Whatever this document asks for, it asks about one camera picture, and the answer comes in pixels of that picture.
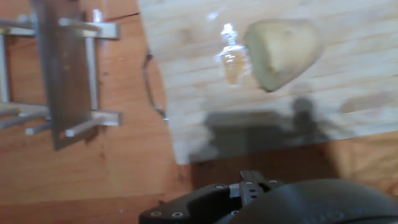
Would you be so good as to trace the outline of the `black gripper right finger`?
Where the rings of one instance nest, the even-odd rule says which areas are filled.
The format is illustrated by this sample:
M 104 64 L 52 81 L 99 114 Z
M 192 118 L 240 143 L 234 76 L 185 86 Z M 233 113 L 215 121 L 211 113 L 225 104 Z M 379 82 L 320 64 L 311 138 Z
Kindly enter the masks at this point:
M 266 187 L 267 189 L 275 189 L 285 185 L 282 181 L 276 179 L 267 179 L 258 170 L 253 171 L 253 176 L 256 178 L 257 182 L 261 187 Z

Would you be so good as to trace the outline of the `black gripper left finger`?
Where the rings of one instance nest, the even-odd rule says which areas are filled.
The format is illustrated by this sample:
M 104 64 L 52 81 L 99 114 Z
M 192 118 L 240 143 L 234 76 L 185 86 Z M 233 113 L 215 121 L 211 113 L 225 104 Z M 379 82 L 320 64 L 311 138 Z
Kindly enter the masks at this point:
M 241 172 L 238 184 L 211 184 L 139 215 L 139 224 L 227 223 L 264 193 L 264 176 L 256 170 Z

